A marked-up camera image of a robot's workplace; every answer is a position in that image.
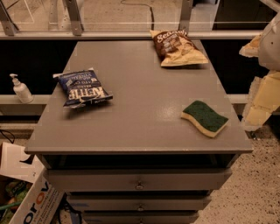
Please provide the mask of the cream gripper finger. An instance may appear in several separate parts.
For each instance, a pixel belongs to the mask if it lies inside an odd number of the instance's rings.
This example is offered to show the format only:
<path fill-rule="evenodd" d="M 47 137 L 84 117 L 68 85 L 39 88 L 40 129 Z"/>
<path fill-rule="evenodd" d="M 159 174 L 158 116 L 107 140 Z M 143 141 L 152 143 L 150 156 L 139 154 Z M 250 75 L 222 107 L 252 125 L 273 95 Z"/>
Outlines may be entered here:
<path fill-rule="evenodd" d="M 261 36 L 261 34 L 255 36 L 249 43 L 241 48 L 239 54 L 248 58 L 257 57 Z"/>
<path fill-rule="evenodd" d="M 280 107 L 280 72 L 269 71 L 263 78 L 255 77 L 248 93 L 241 119 L 246 131 L 256 131 Z"/>

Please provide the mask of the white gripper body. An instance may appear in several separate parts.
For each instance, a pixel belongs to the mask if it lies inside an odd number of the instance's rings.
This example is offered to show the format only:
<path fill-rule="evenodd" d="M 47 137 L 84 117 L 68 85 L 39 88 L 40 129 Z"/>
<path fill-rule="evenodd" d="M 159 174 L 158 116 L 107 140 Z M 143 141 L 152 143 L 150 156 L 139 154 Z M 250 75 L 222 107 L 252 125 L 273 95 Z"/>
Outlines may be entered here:
<path fill-rule="evenodd" d="M 280 71 L 280 12 L 264 28 L 258 50 L 262 67 Z"/>

